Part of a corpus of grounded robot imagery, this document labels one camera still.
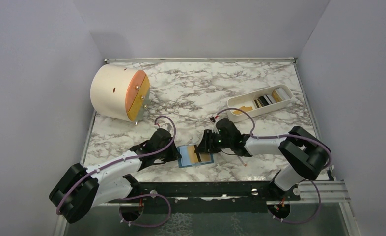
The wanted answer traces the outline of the blue card holder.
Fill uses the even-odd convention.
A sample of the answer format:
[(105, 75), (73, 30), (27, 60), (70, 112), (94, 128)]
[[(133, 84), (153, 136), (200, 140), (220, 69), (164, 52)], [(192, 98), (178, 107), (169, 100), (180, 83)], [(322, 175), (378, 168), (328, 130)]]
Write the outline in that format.
[(178, 160), (179, 168), (207, 165), (214, 162), (212, 154), (196, 153), (196, 147), (197, 145), (184, 145), (177, 147), (177, 150), (181, 155), (181, 158)]

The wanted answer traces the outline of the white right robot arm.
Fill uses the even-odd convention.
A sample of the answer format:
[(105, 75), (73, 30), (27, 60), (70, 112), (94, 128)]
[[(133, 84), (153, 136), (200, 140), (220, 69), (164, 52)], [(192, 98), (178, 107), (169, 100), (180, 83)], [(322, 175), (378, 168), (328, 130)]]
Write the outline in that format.
[(274, 200), (282, 199), (288, 190), (303, 180), (316, 180), (331, 156), (331, 150), (325, 144), (300, 126), (294, 126), (286, 134), (257, 137), (242, 134), (227, 118), (216, 121), (214, 129), (204, 130), (195, 152), (214, 154), (223, 149), (230, 149), (239, 157), (283, 155), (288, 165), (273, 177), (268, 187), (269, 196)]

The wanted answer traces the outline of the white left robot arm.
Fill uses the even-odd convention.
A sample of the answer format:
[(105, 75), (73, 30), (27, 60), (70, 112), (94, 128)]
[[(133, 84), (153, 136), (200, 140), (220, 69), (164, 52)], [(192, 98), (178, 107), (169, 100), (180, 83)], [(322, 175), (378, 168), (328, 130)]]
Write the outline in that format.
[(120, 198), (135, 201), (139, 188), (133, 174), (152, 166), (156, 160), (165, 163), (180, 156), (172, 134), (159, 128), (150, 139), (103, 164), (72, 165), (50, 192), (49, 199), (58, 215), (75, 223), (99, 204)]

